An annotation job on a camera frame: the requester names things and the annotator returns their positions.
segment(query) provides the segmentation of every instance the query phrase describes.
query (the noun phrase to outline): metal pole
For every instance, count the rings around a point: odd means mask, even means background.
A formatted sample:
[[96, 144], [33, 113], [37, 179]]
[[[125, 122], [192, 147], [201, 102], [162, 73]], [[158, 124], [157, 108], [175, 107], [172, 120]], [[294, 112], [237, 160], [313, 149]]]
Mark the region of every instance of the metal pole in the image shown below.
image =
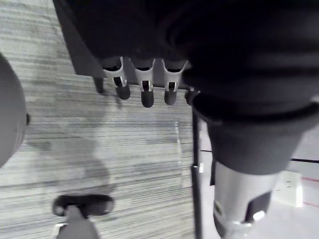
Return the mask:
[[201, 199], [200, 199], [200, 179], [199, 179], [199, 130], [198, 118], [195, 112], [192, 112], [192, 129], [193, 129], [193, 165], [191, 166], [192, 193], [194, 206], [194, 224], [195, 238], [202, 239], [201, 223]]

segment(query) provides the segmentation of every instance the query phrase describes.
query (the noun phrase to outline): red line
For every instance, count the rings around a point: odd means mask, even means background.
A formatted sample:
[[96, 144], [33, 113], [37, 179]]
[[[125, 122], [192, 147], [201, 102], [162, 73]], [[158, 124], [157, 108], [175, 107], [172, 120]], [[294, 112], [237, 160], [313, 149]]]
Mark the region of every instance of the red line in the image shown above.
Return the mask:
[[312, 181], [312, 182], [317, 182], [319, 183], [319, 179], [314, 179], [314, 178], [308, 178], [308, 177], [302, 177], [302, 180], [306, 180], [306, 181]]
[[316, 205], [316, 204], [306, 203], [306, 202], [303, 202], [303, 203], [306, 204], [306, 205], [309, 205], [309, 206], [313, 206], [315, 208], [319, 208], [319, 205]]

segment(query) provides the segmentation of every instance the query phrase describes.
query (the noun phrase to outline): gray carpet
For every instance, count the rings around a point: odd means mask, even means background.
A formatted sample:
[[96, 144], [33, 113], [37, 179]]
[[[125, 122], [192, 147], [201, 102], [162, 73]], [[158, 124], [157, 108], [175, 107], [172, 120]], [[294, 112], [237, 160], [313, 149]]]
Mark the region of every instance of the gray carpet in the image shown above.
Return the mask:
[[155, 88], [120, 100], [77, 76], [49, 0], [0, 0], [0, 51], [21, 80], [32, 116], [19, 152], [0, 169], [0, 239], [51, 238], [54, 198], [103, 193], [114, 211], [92, 220], [104, 239], [191, 239], [191, 109]]

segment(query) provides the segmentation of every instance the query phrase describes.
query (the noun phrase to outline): electrical outlet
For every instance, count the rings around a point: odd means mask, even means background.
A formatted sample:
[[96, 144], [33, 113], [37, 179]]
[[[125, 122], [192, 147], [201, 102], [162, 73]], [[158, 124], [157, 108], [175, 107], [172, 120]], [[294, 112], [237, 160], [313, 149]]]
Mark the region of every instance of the electrical outlet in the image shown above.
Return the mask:
[[280, 173], [272, 193], [272, 200], [300, 208], [303, 206], [303, 187], [301, 174], [291, 171]]

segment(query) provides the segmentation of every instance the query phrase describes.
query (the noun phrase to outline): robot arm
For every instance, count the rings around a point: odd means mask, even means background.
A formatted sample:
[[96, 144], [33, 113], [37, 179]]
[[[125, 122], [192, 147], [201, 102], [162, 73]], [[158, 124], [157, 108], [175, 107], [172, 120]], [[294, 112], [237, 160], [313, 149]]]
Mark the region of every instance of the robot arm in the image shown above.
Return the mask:
[[207, 122], [214, 221], [224, 239], [244, 237], [265, 216], [278, 174], [319, 121], [318, 8], [188, 1], [158, 20], [162, 40], [192, 65], [184, 82], [200, 91], [192, 107]]

